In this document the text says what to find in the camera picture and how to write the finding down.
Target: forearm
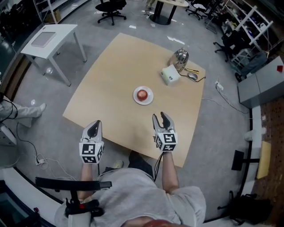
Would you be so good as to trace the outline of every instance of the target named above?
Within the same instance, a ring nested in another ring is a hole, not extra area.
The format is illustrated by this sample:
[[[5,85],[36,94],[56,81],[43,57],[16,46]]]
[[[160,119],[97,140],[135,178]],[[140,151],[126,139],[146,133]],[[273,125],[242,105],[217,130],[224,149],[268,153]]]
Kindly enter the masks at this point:
[[[171,152],[166,152],[163,155],[162,185],[166,193],[169,194],[179,188],[178,176]]]
[[[92,181],[93,180],[93,165],[92,164],[83,164],[81,171],[81,181]],[[91,196],[93,192],[79,191],[78,198],[84,200]]]

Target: pants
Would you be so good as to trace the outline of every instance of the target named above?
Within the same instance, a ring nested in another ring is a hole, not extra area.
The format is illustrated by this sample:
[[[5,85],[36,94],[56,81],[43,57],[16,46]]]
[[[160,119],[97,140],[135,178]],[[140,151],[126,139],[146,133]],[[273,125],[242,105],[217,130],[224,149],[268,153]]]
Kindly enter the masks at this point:
[[[23,107],[18,104],[15,104],[18,109],[18,115],[16,119],[24,118],[24,117],[39,117],[42,113],[39,107]],[[4,96],[3,101],[0,103],[0,121],[4,120],[6,117],[10,115],[9,118],[14,118],[16,116],[17,110],[10,103],[10,100]]]
[[[137,168],[145,173],[149,174],[151,177],[153,177],[153,170],[152,166],[148,164],[144,159],[136,152],[136,151],[131,151],[129,155],[129,165],[128,168]],[[114,168],[111,167],[106,167],[105,172],[114,170]]]
[[[154,4],[155,0],[147,0],[146,1],[146,6],[152,6]]]

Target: stainless steel kettle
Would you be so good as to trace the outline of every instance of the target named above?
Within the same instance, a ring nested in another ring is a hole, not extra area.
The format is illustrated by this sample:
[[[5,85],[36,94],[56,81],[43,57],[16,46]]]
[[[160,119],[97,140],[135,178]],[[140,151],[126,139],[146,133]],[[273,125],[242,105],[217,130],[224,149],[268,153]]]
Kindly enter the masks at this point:
[[[176,70],[178,72],[181,72],[185,68],[188,58],[188,52],[184,49],[179,49],[170,57],[168,61],[168,66],[174,65]]]

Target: apple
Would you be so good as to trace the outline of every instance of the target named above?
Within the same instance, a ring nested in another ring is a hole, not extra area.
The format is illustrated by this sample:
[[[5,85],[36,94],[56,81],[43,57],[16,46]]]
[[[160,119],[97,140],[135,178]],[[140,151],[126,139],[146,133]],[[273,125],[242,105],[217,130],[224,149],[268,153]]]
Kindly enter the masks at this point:
[[[140,101],[144,101],[148,98],[148,93],[147,91],[145,90],[139,90],[137,92],[137,98],[140,100]]]

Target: gray t-shirt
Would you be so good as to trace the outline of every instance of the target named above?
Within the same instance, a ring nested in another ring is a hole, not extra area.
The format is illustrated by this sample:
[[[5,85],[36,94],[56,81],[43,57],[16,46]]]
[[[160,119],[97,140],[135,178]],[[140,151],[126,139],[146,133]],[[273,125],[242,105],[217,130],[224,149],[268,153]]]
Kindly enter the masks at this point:
[[[92,227],[120,227],[126,221],[142,216],[191,227],[199,227],[204,221],[205,198],[197,187],[179,188],[169,195],[158,188],[149,175],[134,168],[107,172],[98,180],[111,181],[112,187],[91,196],[105,211],[103,216],[93,218]],[[65,207],[62,205],[55,215],[58,227],[68,226]]]

